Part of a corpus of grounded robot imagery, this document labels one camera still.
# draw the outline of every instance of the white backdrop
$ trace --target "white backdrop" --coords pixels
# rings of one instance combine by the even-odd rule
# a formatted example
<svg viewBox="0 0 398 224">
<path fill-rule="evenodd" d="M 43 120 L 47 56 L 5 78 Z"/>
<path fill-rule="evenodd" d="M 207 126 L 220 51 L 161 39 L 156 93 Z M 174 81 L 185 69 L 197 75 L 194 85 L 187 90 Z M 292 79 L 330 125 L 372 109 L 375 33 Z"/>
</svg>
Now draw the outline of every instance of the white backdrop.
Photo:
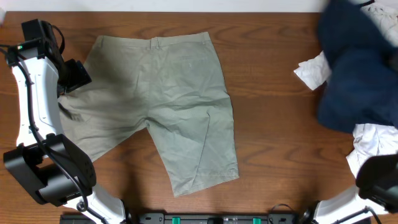
<svg viewBox="0 0 398 224">
<path fill-rule="evenodd" d="M 398 8 L 398 0 L 376 1 Z M 325 2 L 326 0 L 0 0 L 0 7 L 5 11 L 319 12 Z"/>
</svg>

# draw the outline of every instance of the shorts waistband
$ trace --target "shorts waistband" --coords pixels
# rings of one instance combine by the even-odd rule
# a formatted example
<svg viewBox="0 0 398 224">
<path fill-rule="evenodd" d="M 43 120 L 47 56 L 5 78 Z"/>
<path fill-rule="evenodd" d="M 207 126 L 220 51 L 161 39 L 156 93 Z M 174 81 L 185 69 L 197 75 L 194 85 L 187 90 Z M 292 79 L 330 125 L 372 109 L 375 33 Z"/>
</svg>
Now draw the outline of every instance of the shorts waistband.
<svg viewBox="0 0 398 224">
<path fill-rule="evenodd" d="M 95 46 L 104 45 L 124 45 L 130 47 L 161 47 L 172 44 L 178 44 L 182 42 L 204 42 L 211 40 L 208 32 L 202 32 L 200 34 L 181 35 L 175 37 L 154 37 L 149 40 L 142 39 L 130 39 L 121 37 L 110 37 L 110 36 L 99 36 L 95 41 Z"/>
</svg>

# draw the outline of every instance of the wood grain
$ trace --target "wood grain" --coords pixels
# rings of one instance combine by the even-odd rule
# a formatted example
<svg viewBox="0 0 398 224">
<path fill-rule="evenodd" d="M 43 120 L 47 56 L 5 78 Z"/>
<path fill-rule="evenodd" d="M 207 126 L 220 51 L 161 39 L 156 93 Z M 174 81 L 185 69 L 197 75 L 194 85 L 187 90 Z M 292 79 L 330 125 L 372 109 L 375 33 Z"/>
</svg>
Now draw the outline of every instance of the wood grain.
<svg viewBox="0 0 398 224">
<path fill-rule="evenodd" d="M 208 31 L 223 67 L 234 109 L 240 178 L 174 198 L 169 177 L 147 131 L 98 159 L 98 183 L 134 212 L 265 213 L 277 203 L 301 211 L 354 183 L 345 156 L 350 134 L 320 126 L 321 90 L 310 91 L 293 73 L 320 53 L 318 14 L 8 12 L 0 43 L 23 42 L 21 22 L 39 18 L 65 35 L 65 59 L 84 61 L 98 35 L 136 39 Z M 0 152 L 14 149 L 17 87 L 0 60 Z M 0 222 L 57 223 L 67 208 L 36 204 L 0 164 Z M 389 215 L 384 223 L 395 223 Z"/>
</svg>

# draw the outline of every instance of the navy blue cloth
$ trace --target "navy blue cloth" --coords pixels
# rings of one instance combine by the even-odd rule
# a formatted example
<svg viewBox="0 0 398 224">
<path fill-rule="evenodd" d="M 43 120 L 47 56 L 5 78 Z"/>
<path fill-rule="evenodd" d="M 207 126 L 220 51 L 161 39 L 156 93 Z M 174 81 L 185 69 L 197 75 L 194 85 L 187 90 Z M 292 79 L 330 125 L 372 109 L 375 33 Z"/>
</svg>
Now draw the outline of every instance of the navy blue cloth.
<svg viewBox="0 0 398 224">
<path fill-rule="evenodd" d="M 318 38 L 332 70 L 318 109 L 320 124 L 352 133 L 355 124 L 398 127 L 398 74 L 388 66 L 395 49 L 359 7 L 331 0 Z"/>
</svg>

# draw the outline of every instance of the khaki shorts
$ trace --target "khaki shorts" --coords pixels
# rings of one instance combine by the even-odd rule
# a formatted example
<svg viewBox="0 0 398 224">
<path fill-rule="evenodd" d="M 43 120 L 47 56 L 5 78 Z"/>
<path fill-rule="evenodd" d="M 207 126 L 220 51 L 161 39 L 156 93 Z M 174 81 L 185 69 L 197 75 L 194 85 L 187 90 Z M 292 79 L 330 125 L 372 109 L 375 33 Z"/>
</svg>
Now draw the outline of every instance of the khaki shorts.
<svg viewBox="0 0 398 224">
<path fill-rule="evenodd" d="M 100 36 L 85 68 L 92 83 L 59 102 L 66 136 L 92 160 L 147 128 L 175 196 L 239 177 L 231 100 L 207 32 Z"/>
</svg>

